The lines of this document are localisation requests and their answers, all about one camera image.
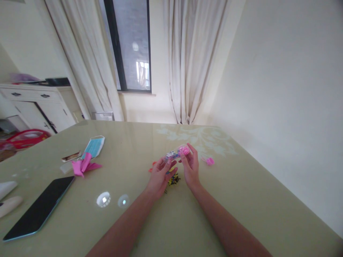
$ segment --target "window frame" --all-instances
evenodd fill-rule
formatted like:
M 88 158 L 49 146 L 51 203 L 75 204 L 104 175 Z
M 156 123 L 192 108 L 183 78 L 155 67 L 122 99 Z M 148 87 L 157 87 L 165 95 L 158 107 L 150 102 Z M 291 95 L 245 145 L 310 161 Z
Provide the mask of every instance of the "window frame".
M 141 92 L 141 93 L 151 93 L 151 53 L 150 53 L 150 12 L 149 12 L 149 0 L 146 0 L 146 10 L 147 10 L 147 22 L 148 22 L 148 45 L 149 45 L 149 83 L 150 89 L 128 89 L 126 78 L 125 78 L 125 70 L 124 70 L 124 63 L 123 58 L 121 56 L 121 48 L 120 48 L 120 41 L 119 41 L 119 34 L 118 34 L 118 27 L 115 18 L 115 11 L 114 11 L 114 4 L 113 0 L 104 0 L 105 10 L 106 10 L 106 17 L 108 21 L 108 27 L 110 31 L 114 58 L 116 62 L 116 68 L 118 71 L 118 79 L 120 82 L 120 90 L 121 92 Z

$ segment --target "red plastic object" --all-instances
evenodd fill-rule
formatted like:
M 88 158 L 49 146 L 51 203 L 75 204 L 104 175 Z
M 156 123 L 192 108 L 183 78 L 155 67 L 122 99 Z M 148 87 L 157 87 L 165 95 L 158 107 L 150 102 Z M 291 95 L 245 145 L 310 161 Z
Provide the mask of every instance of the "red plastic object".
M 44 130 L 24 130 L 10 137 L 6 141 L 11 143 L 16 149 L 31 147 L 50 137 L 50 134 Z

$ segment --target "window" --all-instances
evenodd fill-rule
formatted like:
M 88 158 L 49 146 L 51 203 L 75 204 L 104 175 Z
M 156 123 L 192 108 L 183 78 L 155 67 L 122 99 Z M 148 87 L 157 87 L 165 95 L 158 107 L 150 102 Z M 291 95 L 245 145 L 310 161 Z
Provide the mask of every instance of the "window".
M 151 93 L 149 0 L 100 0 L 118 90 Z

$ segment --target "cabinet drawer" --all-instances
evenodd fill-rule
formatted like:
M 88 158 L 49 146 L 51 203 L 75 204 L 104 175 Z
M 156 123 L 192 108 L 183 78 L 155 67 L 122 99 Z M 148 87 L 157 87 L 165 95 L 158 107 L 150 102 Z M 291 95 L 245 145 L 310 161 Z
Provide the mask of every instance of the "cabinet drawer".
M 1 89 L 7 99 L 15 101 L 60 101 L 57 92 L 26 90 L 26 89 Z

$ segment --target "hand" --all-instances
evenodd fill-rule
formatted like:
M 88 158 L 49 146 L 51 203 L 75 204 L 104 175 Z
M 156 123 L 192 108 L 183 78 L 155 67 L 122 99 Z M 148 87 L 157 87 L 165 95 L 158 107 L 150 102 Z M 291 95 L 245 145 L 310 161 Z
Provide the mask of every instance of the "hand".
M 175 175 L 178 171 L 176 167 L 172 172 L 166 174 L 170 170 L 176 161 L 168 160 L 167 163 L 163 163 L 163 157 L 155 163 L 153 170 L 151 172 L 150 180 L 146 186 L 146 191 L 151 193 L 155 200 L 158 200 L 164 193 L 165 188 L 167 187 L 168 181 Z
M 195 148 L 190 144 L 187 143 L 188 147 L 191 149 L 193 154 L 190 152 L 186 156 L 181 154 L 181 160 L 184 167 L 184 176 L 187 183 L 187 186 L 192 189 L 195 186 L 200 185 L 199 181 L 199 160 L 198 160 L 198 152 Z

